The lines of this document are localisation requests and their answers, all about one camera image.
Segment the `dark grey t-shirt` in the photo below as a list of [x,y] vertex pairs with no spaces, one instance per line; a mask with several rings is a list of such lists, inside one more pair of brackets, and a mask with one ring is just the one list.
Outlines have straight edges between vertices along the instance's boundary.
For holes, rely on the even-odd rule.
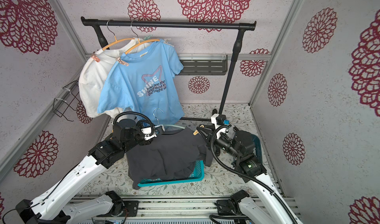
[[136,190],[144,179],[182,180],[193,173],[196,161],[202,160],[207,167],[213,161],[212,152],[202,136],[194,136],[189,128],[157,136],[151,144],[136,146],[126,156],[128,176]]

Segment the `pink clothespin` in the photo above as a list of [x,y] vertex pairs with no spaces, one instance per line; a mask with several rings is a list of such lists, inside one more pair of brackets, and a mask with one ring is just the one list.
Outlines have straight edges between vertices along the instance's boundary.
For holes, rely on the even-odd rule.
[[95,54],[92,54],[92,55],[91,55],[91,58],[92,58],[95,62],[97,62],[97,63],[99,63],[99,62],[101,61],[101,59],[100,59],[97,55],[95,55]]

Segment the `mint green clothespin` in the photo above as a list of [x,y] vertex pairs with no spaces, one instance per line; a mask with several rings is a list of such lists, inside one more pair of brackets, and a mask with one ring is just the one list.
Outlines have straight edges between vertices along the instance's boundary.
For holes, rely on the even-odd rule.
[[152,37],[152,35],[145,36],[143,40],[144,41],[149,40],[151,37]]

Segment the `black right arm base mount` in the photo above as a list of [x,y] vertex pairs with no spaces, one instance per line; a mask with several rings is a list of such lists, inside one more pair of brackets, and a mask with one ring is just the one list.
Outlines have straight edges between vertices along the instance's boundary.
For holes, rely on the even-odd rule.
[[242,212],[239,207],[239,203],[249,194],[240,190],[235,194],[232,194],[229,199],[217,200],[214,204],[217,207],[217,212],[219,216],[241,216]]

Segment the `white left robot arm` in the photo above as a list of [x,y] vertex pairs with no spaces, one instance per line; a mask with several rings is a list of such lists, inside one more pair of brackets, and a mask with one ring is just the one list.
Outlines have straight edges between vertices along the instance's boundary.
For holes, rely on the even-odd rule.
[[14,211],[25,224],[77,224],[98,215],[126,214],[123,199],[114,191],[85,201],[69,201],[96,176],[109,169],[136,146],[149,145],[153,138],[164,133],[163,125],[155,125],[145,115],[127,111],[118,114],[113,132],[90,149],[58,183],[34,198],[20,201]]

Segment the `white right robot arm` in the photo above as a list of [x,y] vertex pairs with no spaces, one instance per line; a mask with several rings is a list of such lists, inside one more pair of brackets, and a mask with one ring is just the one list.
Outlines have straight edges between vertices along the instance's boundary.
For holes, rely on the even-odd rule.
[[242,224],[300,224],[301,220],[285,202],[272,182],[260,155],[261,145],[257,136],[234,128],[234,136],[228,136],[228,125],[212,128],[198,126],[196,133],[206,141],[216,162],[225,170],[243,179],[261,200],[263,208],[240,190],[229,199],[217,200],[217,215],[210,215],[214,223],[220,219],[234,220]]

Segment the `light blue t-shirt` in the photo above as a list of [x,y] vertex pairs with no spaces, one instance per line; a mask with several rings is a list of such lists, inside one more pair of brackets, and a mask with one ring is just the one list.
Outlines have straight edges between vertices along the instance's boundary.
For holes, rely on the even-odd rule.
[[185,115],[174,84],[184,68],[174,47],[161,39],[138,53],[124,54],[110,70],[97,112],[131,109],[160,124],[175,124]]

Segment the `peach beige clothespin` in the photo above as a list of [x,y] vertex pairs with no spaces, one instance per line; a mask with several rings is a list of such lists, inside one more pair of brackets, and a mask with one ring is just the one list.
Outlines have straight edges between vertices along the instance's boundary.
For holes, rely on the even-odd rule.
[[124,66],[128,66],[128,65],[129,65],[127,62],[123,61],[123,60],[121,59],[121,57],[118,57],[118,58],[116,59],[116,61],[117,61],[119,64],[124,65]]

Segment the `white clothespin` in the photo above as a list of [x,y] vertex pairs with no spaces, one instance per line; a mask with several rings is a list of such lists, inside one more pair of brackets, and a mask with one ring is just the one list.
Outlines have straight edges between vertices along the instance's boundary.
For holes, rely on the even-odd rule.
[[171,43],[171,40],[172,40],[171,38],[163,39],[163,41],[164,41],[165,44],[174,47],[174,45]]

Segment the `wooden hanger with metal hook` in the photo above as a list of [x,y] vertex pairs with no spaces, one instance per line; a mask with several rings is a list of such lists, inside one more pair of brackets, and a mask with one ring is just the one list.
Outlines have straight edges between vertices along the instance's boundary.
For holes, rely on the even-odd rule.
[[103,50],[103,51],[105,51],[105,50],[109,49],[110,47],[112,47],[112,46],[114,46],[114,45],[117,45],[117,44],[119,44],[119,43],[121,43],[121,42],[135,40],[135,37],[133,37],[133,38],[117,39],[116,34],[115,34],[113,31],[111,31],[110,28],[109,28],[109,23],[110,23],[111,21],[112,21],[112,19],[110,19],[110,20],[107,21],[107,23],[106,23],[106,27],[107,27],[108,31],[111,32],[111,33],[113,34],[113,36],[114,36],[114,41],[113,41],[112,43],[109,43],[109,44],[107,44],[106,46],[102,47],[102,50]]

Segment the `tan yellow clothespin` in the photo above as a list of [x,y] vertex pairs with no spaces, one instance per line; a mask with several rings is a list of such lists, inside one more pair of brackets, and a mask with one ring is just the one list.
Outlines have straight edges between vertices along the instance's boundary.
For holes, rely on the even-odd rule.
[[193,132],[193,135],[196,136],[198,133],[199,133],[199,131],[198,131],[198,130],[195,130],[195,131]]

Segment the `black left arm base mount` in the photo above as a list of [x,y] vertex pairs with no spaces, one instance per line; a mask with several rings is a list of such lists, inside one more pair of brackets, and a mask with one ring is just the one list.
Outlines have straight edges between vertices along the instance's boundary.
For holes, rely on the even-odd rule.
[[104,194],[111,199],[111,209],[107,213],[97,215],[97,217],[135,217],[137,215],[139,201],[124,200],[115,191],[108,191]]

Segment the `white t-shirt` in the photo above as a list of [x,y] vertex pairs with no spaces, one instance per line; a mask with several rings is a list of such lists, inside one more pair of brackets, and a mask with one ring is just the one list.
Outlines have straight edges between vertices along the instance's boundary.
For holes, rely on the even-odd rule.
[[99,49],[93,54],[97,55],[101,61],[95,62],[91,57],[85,63],[79,77],[79,92],[82,103],[86,109],[87,116],[96,118],[100,116],[97,112],[101,91],[106,78],[120,57],[120,49],[105,50]]

